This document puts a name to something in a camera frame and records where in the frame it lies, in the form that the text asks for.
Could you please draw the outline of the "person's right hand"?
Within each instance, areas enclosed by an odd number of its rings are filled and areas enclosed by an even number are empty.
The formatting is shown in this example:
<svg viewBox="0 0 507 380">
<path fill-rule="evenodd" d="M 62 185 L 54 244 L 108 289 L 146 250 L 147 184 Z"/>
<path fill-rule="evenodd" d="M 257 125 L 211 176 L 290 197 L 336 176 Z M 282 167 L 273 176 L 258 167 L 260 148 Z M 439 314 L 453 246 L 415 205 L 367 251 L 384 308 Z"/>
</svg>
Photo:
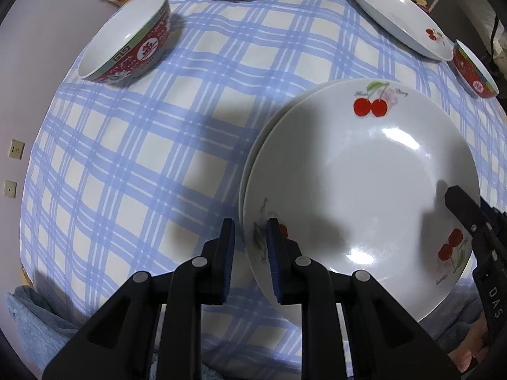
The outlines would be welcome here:
<svg viewBox="0 0 507 380">
<path fill-rule="evenodd" d="M 449 354 L 449 358 L 460 373 L 464 373 L 470 367 L 473 358 L 479 363 L 485 358 L 488 352 L 488 346 L 485 344 L 486 334 L 485 314 L 481 313 L 478 320 L 471 325 L 465 339 Z"/>
</svg>

